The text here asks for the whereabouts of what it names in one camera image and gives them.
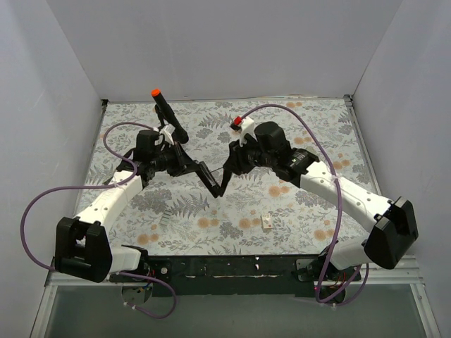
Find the black stapler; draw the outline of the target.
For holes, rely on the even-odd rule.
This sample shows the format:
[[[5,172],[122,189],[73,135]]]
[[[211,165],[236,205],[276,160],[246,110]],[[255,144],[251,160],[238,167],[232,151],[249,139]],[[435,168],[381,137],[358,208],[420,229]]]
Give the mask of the black stapler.
[[[202,181],[204,186],[209,190],[214,198],[222,197],[224,194],[224,189],[217,183],[211,171],[206,166],[205,162],[201,161],[197,164],[196,174],[198,178]]]

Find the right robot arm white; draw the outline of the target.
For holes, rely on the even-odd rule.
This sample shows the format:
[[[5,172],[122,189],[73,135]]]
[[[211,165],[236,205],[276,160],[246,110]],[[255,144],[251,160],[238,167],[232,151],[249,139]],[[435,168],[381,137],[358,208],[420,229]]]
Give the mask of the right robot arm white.
[[[333,175],[318,156],[291,147],[275,122],[256,125],[251,118],[236,118],[230,127],[239,138],[229,144],[229,157],[223,166],[226,172],[243,175],[255,167],[270,168],[279,179],[340,206],[367,231],[366,236],[339,241],[332,255],[319,261],[320,274],[327,280],[366,263],[391,270],[417,240],[409,200],[400,197],[391,201]]]

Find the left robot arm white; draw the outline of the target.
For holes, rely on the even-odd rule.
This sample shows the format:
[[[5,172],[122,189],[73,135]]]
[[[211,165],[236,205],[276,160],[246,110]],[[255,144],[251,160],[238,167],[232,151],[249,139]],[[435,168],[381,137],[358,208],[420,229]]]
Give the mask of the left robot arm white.
[[[62,218],[56,227],[56,271],[93,282],[125,271],[136,282],[149,276],[150,265],[136,246],[111,246],[109,232],[125,207],[157,172],[171,176],[192,173],[198,163],[189,158],[172,125],[141,130],[135,147],[123,157],[105,189],[74,218]]]

